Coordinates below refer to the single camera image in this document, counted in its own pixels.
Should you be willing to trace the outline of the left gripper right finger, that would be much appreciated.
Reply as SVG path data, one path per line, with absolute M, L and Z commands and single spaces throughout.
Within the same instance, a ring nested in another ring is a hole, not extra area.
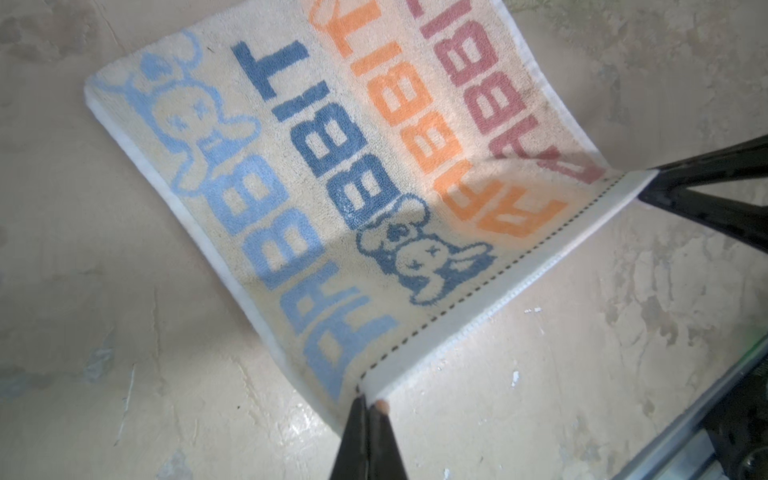
M 385 400 L 376 400 L 368 411 L 368 478 L 407 480 L 389 413 Z

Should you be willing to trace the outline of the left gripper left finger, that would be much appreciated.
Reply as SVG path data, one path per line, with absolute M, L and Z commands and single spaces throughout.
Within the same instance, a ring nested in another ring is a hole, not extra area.
M 368 459 L 368 409 L 361 395 L 351 405 L 329 479 L 366 480 Z

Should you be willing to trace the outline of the white printed rabbit towel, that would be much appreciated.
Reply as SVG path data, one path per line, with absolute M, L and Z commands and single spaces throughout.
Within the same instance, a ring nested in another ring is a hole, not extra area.
M 332 429 L 634 199 L 500 1 L 247 1 L 85 100 Z

